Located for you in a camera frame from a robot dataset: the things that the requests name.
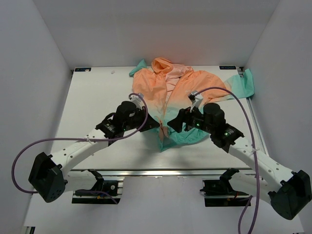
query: white wall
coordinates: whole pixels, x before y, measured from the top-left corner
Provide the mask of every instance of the white wall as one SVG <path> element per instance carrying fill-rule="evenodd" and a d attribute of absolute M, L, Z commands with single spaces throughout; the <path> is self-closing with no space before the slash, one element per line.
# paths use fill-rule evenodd
<path fill-rule="evenodd" d="M 279 0 L 34 0 L 70 68 L 244 65 Z"/>
<path fill-rule="evenodd" d="M 312 1 L 282 0 L 246 65 L 269 153 L 312 178 Z M 300 213 L 312 233 L 312 203 Z"/>
<path fill-rule="evenodd" d="M 0 1 L 0 233 L 19 234 L 29 196 L 11 181 L 16 154 L 32 141 L 54 135 L 70 83 L 70 70 L 31 0 Z M 25 188 L 43 144 L 17 166 Z"/>

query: purple cable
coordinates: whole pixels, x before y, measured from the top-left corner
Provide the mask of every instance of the purple cable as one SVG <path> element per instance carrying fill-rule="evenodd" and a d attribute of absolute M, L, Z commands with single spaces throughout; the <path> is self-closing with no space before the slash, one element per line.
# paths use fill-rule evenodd
<path fill-rule="evenodd" d="M 89 193 L 90 193 L 89 190 L 85 190 L 85 189 L 79 189 L 79 190 L 77 190 L 77 192 L 86 193 L 86 194 L 89 194 Z M 104 195 L 108 196 L 116 205 L 118 204 L 118 202 L 117 202 L 112 196 L 110 196 L 107 192 L 103 192 L 103 191 L 92 191 L 92 193 L 104 194 Z"/>
<path fill-rule="evenodd" d="M 243 104 L 240 102 L 240 100 L 238 99 L 238 97 L 236 97 L 236 95 L 234 93 L 232 93 L 230 90 L 227 90 L 227 89 L 224 89 L 224 88 L 221 88 L 221 87 L 209 87 L 209 88 L 206 88 L 206 89 L 203 89 L 203 90 L 197 92 L 194 96 L 196 96 L 196 95 L 198 95 L 198 94 L 200 94 L 202 92 L 205 92 L 207 90 L 211 90 L 211 89 L 223 90 L 223 91 L 228 92 L 229 94 L 231 94 L 236 99 L 236 101 L 240 105 L 242 111 L 244 112 L 244 115 L 245 115 L 245 118 L 247 120 L 247 124 L 248 124 L 248 127 L 249 127 L 249 131 L 250 131 L 250 134 L 251 134 L 251 137 L 252 137 L 252 146 L 255 149 L 254 133 L 253 133 L 253 129 L 252 129 L 252 126 L 250 124 L 248 115 L 246 113 L 246 110 L 245 110 Z M 255 221 L 257 219 L 257 214 L 258 214 L 258 210 L 259 210 L 259 201 L 260 201 L 260 178 L 259 178 L 259 166 L 258 166 L 258 159 L 257 159 L 256 151 L 254 151 L 253 155 L 254 155 L 254 167 L 255 167 L 255 178 L 256 178 L 257 192 L 256 192 L 256 202 L 255 202 L 255 209 L 254 209 L 254 214 L 253 214 L 253 220 L 252 220 L 252 223 L 250 225 L 248 234 L 251 234 L 253 229 L 254 229 Z M 249 203 L 250 203 L 250 201 L 247 203 L 247 205 L 245 206 L 244 210 L 242 211 L 242 214 L 239 217 L 239 221 L 238 221 L 238 233 L 239 234 L 241 234 L 241 231 L 240 231 L 241 222 L 242 222 L 244 213 L 245 213 L 247 207 L 249 206 Z"/>
<path fill-rule="evenodd" d="M 147 117 L 148 117 L 148 109 L 147 109 L 147 104 L 146 102 L 144 101 L 144 99 L 139 95 L 139 94 L 136 94 L 136 93 L 131 93 L 129 94 L 129 97 L 131 95 L 135 95 L 135 96 L 138 96 L 144 103 L 144 106 L 145 106 L 145 119 L 142 123 L 142 125 L 136 129 L 133 133 L 130 133 L 126 136 L 123 136 L 123 137 L 119 137 L 119 138 L 113 138 L 113 139 L 92 139 L 92 141 L 116 141 L 116 140 L 122 140 L 122 139 L 126 139 L 128 137 L 131 137 L 133 136 L 135 133 L 137 133 L 138 131 L 140 131 L 143 126 L 145 125 L 146 121 L 147 121 Z M 28 191 L 28 190 L 25 190 L 23 189 L 22 187 L 20 187 L 18 185 L 18 183 L 16 182 L 16 179 L 15 179 L 15 166 L 16 166 L 16 163 L 19 159 L 19 157 L 27 150 L 29 149 L 30 147 L 36 145 L 36 144 L 39 144 L 39 143 L 42 143 L 42 142 L 45 142 L 45 141 L 55 141 L 55 140 L 72 140 L 72 141 L 88 141 L 88 139 L 86 138 L 67 138 L 67 137 L 57 137 L 57 138 L 46 138 L 46 139 L 41 139 L 41 140 L 37 140 L 29 145 L 27 145 L 24 149 L 22 149 L 19 154 L 16 156 L 16 158 L 14 159 L 13 161 L 13 164 L 12 164 L 12 169 L 11 169 L 11 177 L 12 177 L 12 181 L 13 181 L 13 184 L 15 185 L 15 187 L 20 190 L 21 192 L 23 193 L 26 193 L 26 194 L 37 194 L 38 192 L 36 191 Z"/>

